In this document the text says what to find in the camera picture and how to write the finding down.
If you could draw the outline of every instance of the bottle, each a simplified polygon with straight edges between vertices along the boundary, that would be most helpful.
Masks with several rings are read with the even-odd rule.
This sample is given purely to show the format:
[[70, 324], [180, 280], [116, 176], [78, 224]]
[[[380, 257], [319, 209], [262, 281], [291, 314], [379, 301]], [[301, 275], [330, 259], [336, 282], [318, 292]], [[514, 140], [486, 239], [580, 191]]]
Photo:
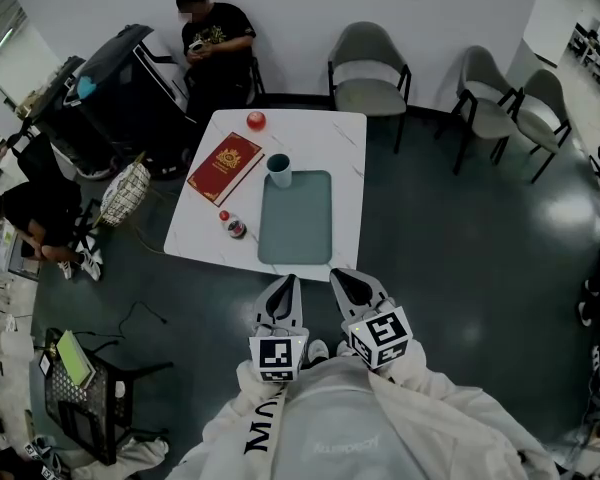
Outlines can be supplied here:
[[231, 238], [242, 238], [247, 232], [247, 226], [233, 213], [222, 210], [220, 212], [220, 220]]

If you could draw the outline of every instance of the white jacket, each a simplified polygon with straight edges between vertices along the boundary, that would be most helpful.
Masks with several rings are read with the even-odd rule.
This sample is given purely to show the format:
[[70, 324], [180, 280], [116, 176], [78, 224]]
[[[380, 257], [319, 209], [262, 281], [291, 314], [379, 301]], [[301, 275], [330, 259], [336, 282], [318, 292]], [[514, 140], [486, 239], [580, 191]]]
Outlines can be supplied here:
[[[205, 426], [202, 443], [167, 480], [270, 479], [287, 389], [260, 382], [251, 361], [240, 364], [237, 374], [240, 394]], [[405, 356], [368, 377], [429, 479], [558, 479], [551, 457], [498, 402], [428, 370], [420, 343], [412, 341]]]

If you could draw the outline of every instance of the red book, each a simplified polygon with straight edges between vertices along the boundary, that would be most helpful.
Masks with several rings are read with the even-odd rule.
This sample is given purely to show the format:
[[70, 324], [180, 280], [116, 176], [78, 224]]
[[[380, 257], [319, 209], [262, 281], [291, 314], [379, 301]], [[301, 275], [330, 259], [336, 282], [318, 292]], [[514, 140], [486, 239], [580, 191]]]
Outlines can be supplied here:
[[189, 185], [220, 206], [263, 156], [260, 146], [232, 133], [193, 172]]

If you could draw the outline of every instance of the black lettering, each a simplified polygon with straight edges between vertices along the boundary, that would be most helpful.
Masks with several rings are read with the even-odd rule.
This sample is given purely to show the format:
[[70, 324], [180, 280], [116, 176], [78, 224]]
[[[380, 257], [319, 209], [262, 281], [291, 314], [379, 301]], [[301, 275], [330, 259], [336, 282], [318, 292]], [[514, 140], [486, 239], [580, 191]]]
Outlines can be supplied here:
[[268, 401], [268, 402], [263, 403], [259, 407], [256, 407], [256, 414], [259, 416], [265, 416], [267, 418], [273, 418], [272, 412], [262, 412], [262, 409], [264, 409], [268, 405], [278, 405], [278, 402]]
[[264, 428], [271, 428], [271, 423], [256, 421], [251, 422], [251, 428], [249, 429], [249, 432], [258, 432], [260, 436], [256, 437], [253, 441], [249, 441], [246, 444], [246, 446], [244, 447], [244, 455], [246, 455], [252, 450], [261, 450], [263, 452], [267, 451], [266, 446], [260, 446], [260, 443], [269, 440], [269, 432], [262, 430]]

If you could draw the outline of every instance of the book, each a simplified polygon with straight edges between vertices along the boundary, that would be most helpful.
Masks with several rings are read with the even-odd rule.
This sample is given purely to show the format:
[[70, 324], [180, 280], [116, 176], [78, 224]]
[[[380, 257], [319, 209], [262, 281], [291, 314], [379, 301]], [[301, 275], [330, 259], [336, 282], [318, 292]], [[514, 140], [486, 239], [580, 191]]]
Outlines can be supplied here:
[[260, 146], [231, 133], [187, 181], [194, 190], [220, 206], [263, 156]]
[[86, 389], [96, 371], [73, 333], [66, 331], [58, 341], [56, 348], [71, 381], [76, 386]]

